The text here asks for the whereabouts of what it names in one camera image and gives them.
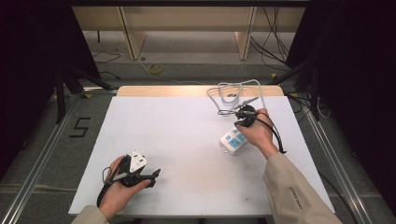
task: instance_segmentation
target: white device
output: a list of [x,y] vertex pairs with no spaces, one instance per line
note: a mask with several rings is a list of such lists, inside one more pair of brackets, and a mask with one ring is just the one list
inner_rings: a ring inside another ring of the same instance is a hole
[[148,163],[148,160],[142,154],[140,154],[137,151],[132,151],[131,156],[131,166],[130,166],[130,171],[131,173],[135,172],[136,170],[142,168]]
[[244,147],[248,143],[248,140],[242,135],[236,128],[233,128],[220,138],[220,146],[223,152],[227,152],[231,155]]

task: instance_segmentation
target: white tabletop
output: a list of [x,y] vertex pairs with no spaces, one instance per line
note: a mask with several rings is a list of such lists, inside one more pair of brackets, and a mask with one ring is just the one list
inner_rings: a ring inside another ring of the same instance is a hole
[[[288,151],[285,155],[333,210],[289,100],[273,96],[264,97],[264,101]],[[251,105],[262,107],[260,100]],[[270,215],[262,180],[264,156],[251,145],[237,156],[222,152],[219,139],[233,128],[236,118],[217,112],[207,97],[114,97],[69,214],[95,204],[103,186],[103,169],[118,156],[137,150],[148,160],[142,175],[162,171],[155,187],[136,194],[121,215]]]

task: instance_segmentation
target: sleeve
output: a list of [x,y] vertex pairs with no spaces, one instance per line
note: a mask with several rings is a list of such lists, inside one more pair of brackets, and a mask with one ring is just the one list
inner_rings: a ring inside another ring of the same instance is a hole
[[280,152],[269,158],[263,178],[276,223],[341,223],[303,174]]
[[72,224],[108,224],[108,222],[98,207],[87,205],[76,216]]

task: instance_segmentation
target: jacket cuff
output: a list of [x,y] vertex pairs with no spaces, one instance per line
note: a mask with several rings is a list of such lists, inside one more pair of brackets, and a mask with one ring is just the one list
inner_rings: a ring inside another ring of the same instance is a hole
[[73,221],[73,224],[79,223],[108,223],[105,215],[100,211],[100,209],[94,205],[85,206],[79,215]]

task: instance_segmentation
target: metal rail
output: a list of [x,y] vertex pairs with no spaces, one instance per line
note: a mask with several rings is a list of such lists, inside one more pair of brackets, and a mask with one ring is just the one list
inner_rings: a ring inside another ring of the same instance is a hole
[[49,160],[53,150],[55,149],[56,144],[58,143],[60,136],[62,135],[62,132],[64,131],[64,126],[69,120],[70,114],[73,111],[76,103],[78,102],[78,99],[79,95],[72,95],[72,97],[70,98],[70,102],[67,105],[64,118],[61,120],[60,123],[56,124],[54,130],[49,136],[49,140],[47,141],[40,155],[38,156],[35,165],[32,168],[32,171],[29,173],[26,180],[22,184],[19,192],[10,204],[6,215],[2,219],[2,224],[17,223],[24,206],[27,204],[27,201],[29,200],[32,191],[35,188],[39,177],[41,176],[44,168],[46,167],[47,161]]
[[307,109],[304,109],[305,113],[308,113],[308,120],[311,124],[312,129],[317,136],[320,145],[323,149],[324,154],[326,155],[327,160],[332,167],[332,171],[334,172],[335,177],[337,178],[338,183],[342,191],[345,194],[346,200],[351,206],[352,212],[355,215],[357,221],[361,224],[371,224],[373,221],[370,219],[369,214],[367,213],[367,209],[359,195],[356,191],[355,187],[351,179],[349,178],[344,166],[338,159],[337,154],[332,147],[332,144],[329,141],[326,133],[324,132],[320,121],[316,121],[311,112],[308,112]]

